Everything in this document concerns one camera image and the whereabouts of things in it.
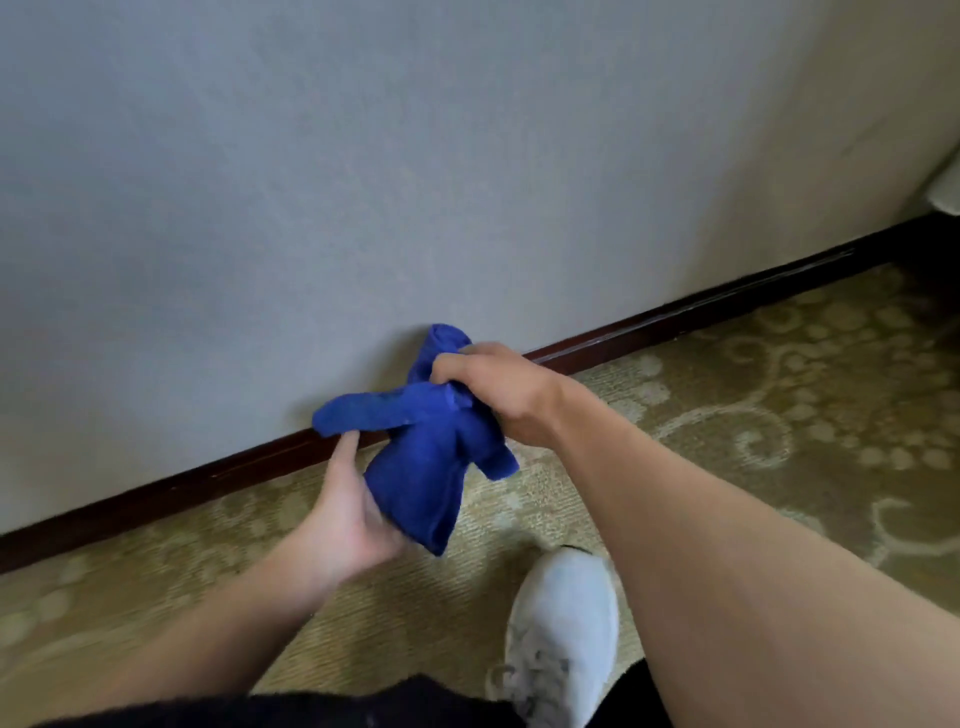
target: baseboard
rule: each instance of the baseboard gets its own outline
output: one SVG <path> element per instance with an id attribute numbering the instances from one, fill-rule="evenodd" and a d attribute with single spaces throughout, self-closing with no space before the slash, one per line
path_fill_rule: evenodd
<path id="1" fill-rule="evenodd" d="M 768 303 L 860 273 L 930 239 L 956 240 L 960 223 L 931 214 L 825 253 L 734 280 L 673 303 L 530 352 L 534 361 L 575 374 L 624 354 L 725 321 Z M 366 433 L 362 445 L 383 439 Z M 116 536 L 209 500 L 324 462 L 334 439 L 311 429 L 239 452 L 186 473 L 134 488 L 0 535 L 0 573 Z"/>

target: person's left hand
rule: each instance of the person's left hand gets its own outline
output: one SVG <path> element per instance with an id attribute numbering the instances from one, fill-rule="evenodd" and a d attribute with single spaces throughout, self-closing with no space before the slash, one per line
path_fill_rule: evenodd
<path id="1" fill-rule="evenodd" d="M 332 585 L 394 558 L 408 543 L 381 515 L 357 471 L 359 439 L 355 430 L 341 436 L 317 504 L 291 534 L 312 551 L 318 575 Z"/>

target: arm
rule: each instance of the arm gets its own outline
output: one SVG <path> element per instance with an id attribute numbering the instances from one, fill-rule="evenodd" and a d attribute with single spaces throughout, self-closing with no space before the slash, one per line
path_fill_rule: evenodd
<path id="1" fill-rule="evenodd" d="M 340 584 L 399 553 L 402 537 L 380 518 L 356 471 L 358 437 L 340 439 L 306 520 L 134 653 L 85 713 L 250 690 Z"/>
<path id="2" fill-rule="evenodd" d="M 499 345 L 439 358 L 554 449 L 623 581 L 677 725 L 955 724 L 960 621 Z"/>

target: carpet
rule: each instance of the carpet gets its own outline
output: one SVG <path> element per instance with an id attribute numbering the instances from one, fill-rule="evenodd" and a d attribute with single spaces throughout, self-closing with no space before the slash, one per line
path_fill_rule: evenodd
<path id="1" fill-rule="evenodd" d="M 887 265 L 578 378 L 670 448 L 960 613 L 955 329 Z M 444 558 L 412 554 L 344 588 L 259 689 L 367 692 L 422 671 L 481 694 L 540 549 L 603 552 L 557 459 L 514 449 L 516 476 L 468 476 Z M 308 468 L 0 576 L 2 724 L 69 706 L 258 559 L 307 512 L 323 474 Z M 619 669 L 642 654 L 621 606 Z"/>

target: white shoe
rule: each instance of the white shoe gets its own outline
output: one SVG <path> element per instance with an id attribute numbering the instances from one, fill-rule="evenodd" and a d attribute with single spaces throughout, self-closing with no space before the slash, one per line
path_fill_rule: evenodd
<path id="1" fill-rule="evenodd" d="M 544 554 L 514 599 L 487 698 L 512 702 L 528 728 L 584 728 L 613 671 L 619 624 L 603 559 L 573 546 Z"/>

